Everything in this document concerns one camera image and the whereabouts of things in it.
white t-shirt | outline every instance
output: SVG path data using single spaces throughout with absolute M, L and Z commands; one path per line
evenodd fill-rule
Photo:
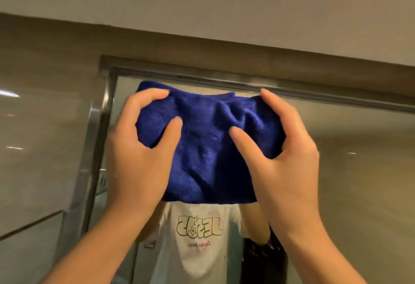
M 237 204 L 167 203 L 150 284 L 225 284 L 230 221 L 243 234 Z

hand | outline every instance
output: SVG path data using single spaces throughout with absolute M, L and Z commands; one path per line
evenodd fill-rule
M 268 90 L 262 89 L 261 96 L 280 116 L 287 136 L 282 153 L 273 160 L 266 158 L 237 127 L 231 128 L 230 136 L 246 161 L 258 203 L 278 238 L 302 237 L 321 224 L 319 153 L 294 107 Z
M 147 89 L 127 99 L 106 145 L 109 207 L 144 213 L 148 219 L 163 197 L 183 122 L 171 120 L 153 149 L 138 141 L 135 123 L 143 107 L 167 95 L 168 90 Z

finger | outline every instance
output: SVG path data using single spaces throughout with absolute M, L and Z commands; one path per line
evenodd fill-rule
M 183 121 L 180 117 L 173 118 L 164 130 L 158 145 L 154 148 L 155 150 L 162 152 L 163 157 L 166 158 L 169 163 L 172 162 L 174 151 L 179 144 L 182 126 Z
M 261 97 L 265 103 L 280 117 L 281 124 L 287 137 L 302 137 L 308 135 L 297 110 L 267 89 L 261 89 Z
M 157 99 L 163 99 L 169 95 L 169 90 L 146 89 L 130 96 L 122 109 L 116 126 L 117 133 L 130 133 L 137 136 L 135 124 L 140 110 Z
M 250 171 L 256 169 L 266 159 L 254 140 L 241 128 L 232 127 L 229 135 Z

right hand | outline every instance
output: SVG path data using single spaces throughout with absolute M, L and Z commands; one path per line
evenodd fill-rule
M 245 159 L 258 203 L 277 237 L 302 237 L 322 226 L 318 210 L 317 147 L 297 110 L 266 89 L 262 99 L 279 115 L 286 139 L 282 153 L 270 160 L 243 130 L 230 136 Z

blue towel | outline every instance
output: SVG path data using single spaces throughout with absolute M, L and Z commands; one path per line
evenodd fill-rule
M 240 127 L 266 157 L 278 156 L 285 134 L 272 109 L 260 96 L 199 95 L 152 81 L 142 81 L 137 91 L 153 87 L 168 89 L 170 93 L 141 110 L 136 123 L 138 140 L 153 148 L 171 119 L 176 116 L 183 119 L 181 139 L 162 200 L 256 202 L 248 167 L 228 132 L 232 126 Z

